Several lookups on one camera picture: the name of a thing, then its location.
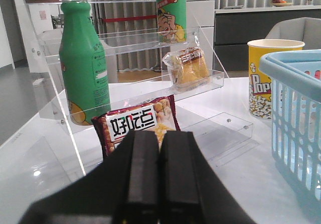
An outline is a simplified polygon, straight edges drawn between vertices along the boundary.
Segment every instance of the snack package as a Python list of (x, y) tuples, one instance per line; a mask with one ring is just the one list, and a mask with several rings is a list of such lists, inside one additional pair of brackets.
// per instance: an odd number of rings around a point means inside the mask
[(168, 66), (171, 81), (177, 91), (191, 90), (210, 81), (204, 52), (200, 47), (168, 52), (163, 57)]
[(167, 130), (180, 130), (176, 119), (174, 95), (112, 110), (99, 117), (93, 117), (92, 122), (104, 157), (115, 150), (130, 130), (154, 131), (159, 147)]

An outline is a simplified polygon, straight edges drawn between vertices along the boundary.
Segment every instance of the gray chair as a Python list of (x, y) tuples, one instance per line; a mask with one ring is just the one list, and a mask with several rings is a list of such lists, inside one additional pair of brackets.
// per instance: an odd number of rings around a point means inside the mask
[(321, 49), (321, 19), (303, 17), (279, 22), (266, 39), (303, 41), (304, 50)]

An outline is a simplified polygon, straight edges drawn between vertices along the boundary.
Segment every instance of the red strap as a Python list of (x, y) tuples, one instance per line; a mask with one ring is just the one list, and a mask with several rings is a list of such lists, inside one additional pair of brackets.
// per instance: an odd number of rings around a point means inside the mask
[(147, 20), (147, 19), (155, 19), (156, 15), (151, 16), (142, 16), (142, 17), (124, 17), (124, 18), (112, 18), (112, 19), (102, 19), (103, 22), (128, 22), (128, 21), (139, 21), (139, 20)]

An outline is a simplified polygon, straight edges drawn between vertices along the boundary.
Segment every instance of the bowl of fruit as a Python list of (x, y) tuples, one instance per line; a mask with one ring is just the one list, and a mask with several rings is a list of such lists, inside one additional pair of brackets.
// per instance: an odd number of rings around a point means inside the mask
[(288, 7), (288, 6), (292, 6), (293, 2), (287, 2), (284, 0), (271, 0), (271, 5), (275, 7)]

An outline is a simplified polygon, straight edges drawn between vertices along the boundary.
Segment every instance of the floor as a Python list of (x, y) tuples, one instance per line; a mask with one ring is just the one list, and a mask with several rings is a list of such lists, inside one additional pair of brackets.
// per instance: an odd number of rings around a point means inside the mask
[[(161, 72), (119, 72), (119, 82), (133, 82), (161, 76)], [(248, 72), (229, 72), (230, 77), (247, 76)], [(27, 64), (16, 69), (11, 65), (0, 68), (0, 145), (21, 128), (46, 102), (36, 99), (39, 89), (33, 86)]]

